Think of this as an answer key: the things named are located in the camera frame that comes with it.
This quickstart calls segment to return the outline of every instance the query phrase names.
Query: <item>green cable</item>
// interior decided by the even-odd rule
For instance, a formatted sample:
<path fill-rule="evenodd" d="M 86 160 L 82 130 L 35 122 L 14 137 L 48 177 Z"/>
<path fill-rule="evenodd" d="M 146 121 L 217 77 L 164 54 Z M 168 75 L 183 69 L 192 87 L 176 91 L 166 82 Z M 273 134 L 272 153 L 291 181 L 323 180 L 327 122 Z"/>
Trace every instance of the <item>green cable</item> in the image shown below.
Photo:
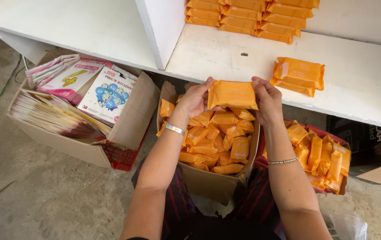
<path fill-rule="evenodd" d="M 2 91 L 1 91 L 1 93 L 0 93 L 0 97 L 4 94 L 5 89 L 6 89 L 6 87 L 8 86 L 8 84 L 10 84 L 10 81 L 11 81 L 11 79 L 12 79 L 12 76 L 14 75 L 14 72 L 17 70 L 18 66 L 20 65 L 20 62 L 21 62 L 21 61 L 22 61 L 22 55 L 20 54 L 19 59 L 18 59 L 17 66 L 16 66 L 16 68 L 14 68 L 14 70 L 12 71 L 11 76 L 10 76 L 10 78 L 8 79 L 8 81 L 6 81 L 6 84 L 5 84 L 4 88 L 2 89 Z"/>

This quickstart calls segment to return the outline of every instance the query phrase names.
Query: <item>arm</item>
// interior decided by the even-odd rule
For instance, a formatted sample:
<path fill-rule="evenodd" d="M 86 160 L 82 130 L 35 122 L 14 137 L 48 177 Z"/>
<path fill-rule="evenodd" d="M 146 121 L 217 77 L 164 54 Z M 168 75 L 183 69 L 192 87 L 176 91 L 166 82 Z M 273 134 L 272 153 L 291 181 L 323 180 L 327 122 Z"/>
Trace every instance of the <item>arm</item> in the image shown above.
<path fill-rule="evenodd" d="M 269 161 L 296 157 L 282 114 L 282 94 L 268 81 L 253 77 L 259 97 L 257 120 L 263 125 Z M 331 239 L 319 210 L 315 191 L 299 161 L 271 164 L 270 187 L 279 209 L 284 233 L 289 240 Z"/>
<path fill-rule="evenodd" d="M 206 111 L 203 95 L 212 83 L 210 77 L 204 84 L 191 87 L 177 104 L 168 123 L 186 129 L 190 118 Z M 165 194 L 174 176 L 182 143 L 183 136 L 168 129 L 156 141 L 141 168 L 120 240 L 161 238 Z"/>

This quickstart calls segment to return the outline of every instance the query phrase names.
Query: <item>concrete floor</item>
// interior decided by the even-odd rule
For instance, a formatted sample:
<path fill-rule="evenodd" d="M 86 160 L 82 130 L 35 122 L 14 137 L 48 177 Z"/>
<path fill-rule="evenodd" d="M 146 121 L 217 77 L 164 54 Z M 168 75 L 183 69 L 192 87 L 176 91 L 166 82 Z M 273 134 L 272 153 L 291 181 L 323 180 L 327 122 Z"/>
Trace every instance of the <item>concrete floor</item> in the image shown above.
<path fill-rule="evenodd" d="M 18 61 L 18 53 L 0 40 L 0 91 Z M 172 80 L 152 75 L 157 84 Z M 24 73 L 17 80 L 21 82 Z M 40 145 L 8 117 L 6 109 L 19 87 L 11 82 L 0 98 L 0 240 L 118 239 L 133 193 L 130 178 L 137 163 L 156 141 L 152 124 L 131 172 L 101 168 Z M 325 115 L 284 106 L 286 117 L 325 126 Z M 198 207 L 213 215 L 226 215 L 227 207 L 193 196 Z M 354 210 L 368 223 L 368 236 L 381 240 L 381 185 L 349 179 L 344 196 L 318 194 L 324 213 Z"/>

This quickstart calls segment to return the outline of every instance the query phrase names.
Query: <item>party balloon package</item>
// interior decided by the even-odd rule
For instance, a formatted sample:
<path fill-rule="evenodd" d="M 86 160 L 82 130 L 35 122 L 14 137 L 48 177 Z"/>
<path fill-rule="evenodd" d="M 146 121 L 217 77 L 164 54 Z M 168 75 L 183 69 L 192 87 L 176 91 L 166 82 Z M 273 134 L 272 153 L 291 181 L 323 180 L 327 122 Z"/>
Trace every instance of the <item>party balloon package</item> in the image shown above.
<path fill-rule="evenodd" d="M 137 77 L 127 71 L 104 66 L 77 108 L 114 124 L 136 82 Z"/>

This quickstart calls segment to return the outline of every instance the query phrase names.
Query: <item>cardboard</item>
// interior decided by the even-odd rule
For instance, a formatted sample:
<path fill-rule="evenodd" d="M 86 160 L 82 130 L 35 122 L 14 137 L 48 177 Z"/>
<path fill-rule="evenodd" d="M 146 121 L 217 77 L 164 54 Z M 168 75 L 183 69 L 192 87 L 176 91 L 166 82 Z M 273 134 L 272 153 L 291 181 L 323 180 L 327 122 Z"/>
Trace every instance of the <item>cardboard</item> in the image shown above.
<path fill-rule="evenodd" d="M 185 85 L 186 91 L 198 85 L 190 82 Z M 158 109 L 161 106 L 161 99 L 176 102 L 177 95 L 174 86 L 165 81 L 161 88 L 161 95 L 159 100 Z M 163 118 L 157 115 L 157 130 L 162 127 Z M 190 194 L 199 195 L 209 198 L 224 206 L 229 204 L 232 199 L 233 193 L 236 188 L 243 188 L 247 186 L 250 172 L 253 166 L 254 159 L 257 154 L 257 146 L 259 144 L 260 124 L 253 121 L 254 133 L 251 134 L 250 152 L 248 155 L 248 162 L 237 175 L 220 175 L 214 172 L 208 172 L 188 166 L 184 163 L 178 162 L 183 169 L 183 179 Z"/>
<path fill-rule="evenodd" d="M 286 117 L 284 117 L 284 120 L 290 121 L 290 122 L 293 121 L 293 120 L 288 119 Z M 316 133 L 316 135 L 318 135 L 318 137 L 320 137 L 320 138 L 324 138 L 326 135 L 329 135 L 335 142 L 339 143 L 343 147 L 350 150 L 349 143 L 347 143 L 343 139 L 340 139 L 339 137 L 337 137 L 331 133 L 328 133 L 328 132 L 326 132 L 320 128 L 312 126 L 310 124 L 307 124 L 307 125 L 304 125 L 302 123 L 299 123 L 299 124 L 302 127 L 304 127 L 306 131 L 309 131 L 309 128 L 312 129 Z M 264 137 L 263 128 L 261 128 L 260 129 L 259 147 L 258 147 L 257 155 L 256 155 L 255 160 L 254 160 L 254 162 L 255 162 L 254 167 L 257 167 L 260 169 L 265 169 L 268 167 L 268 159 L 263 156 L 263 151 L 265 148 L 266 148 L 266 141 L 265 141 L 265 137 Z M 347 177 L 343 176 L 343 181 L 341 183 L 340 192 L 338 193 L 339 195 L 344 195 L 346 193 L 346 185 L 347 185 Z M 332 193 L 332 191 L 330 191 L 329 189 L 322 190 L 321 188 L 317 188 L 317 187 L 313 187 L 313 188 L 315 189 L 316 193 L 324 193 L 324 194 Z"/>
<path fill-rule="evenodd" d="M 381 127 L 327 116 L 327 131 L 346 139 L 352 151 L 349 176 L 381 184 Z"/>
<path fill-rule="evenodd" d="M 60 48 L 47 50 L 37 66 L 49 62 L 61 55 L 74 53 L 76 52 Z M 82 58 L 102 60 L 101 58 L 95 58 L 85 54 L 80 55 Z M 97 142 L 97 144 L 108 143 L 108 141 L 111 141 L 115 143 L 114 146 L 122 146 L 123 149 L 138 150 L 152 114 L 157 106 L 160 91 L 144 72 L 127 67 L 125 67 L 125 69 L 131 70 L 132 74 L 139 74 L 140 77 L 134 87 L 133 93 L 130 95 L 130 98 L 124 106 L 123 114 L 121 114 L 117 120 L 111 133 L 106 140 Z M 28 81 L 23 81 L 20 88 L 30 89 Z M 20 90 L 17 91 L 12 99 L 6 115 L 31 138 L 83 161 L 97 166 L 111 167 L 107 156 L 104 154 L 102 146 L 95 146 L 94 139 L 68 138 L 12 117 L 9 112 L 19 94 L 22 94 Z"/>

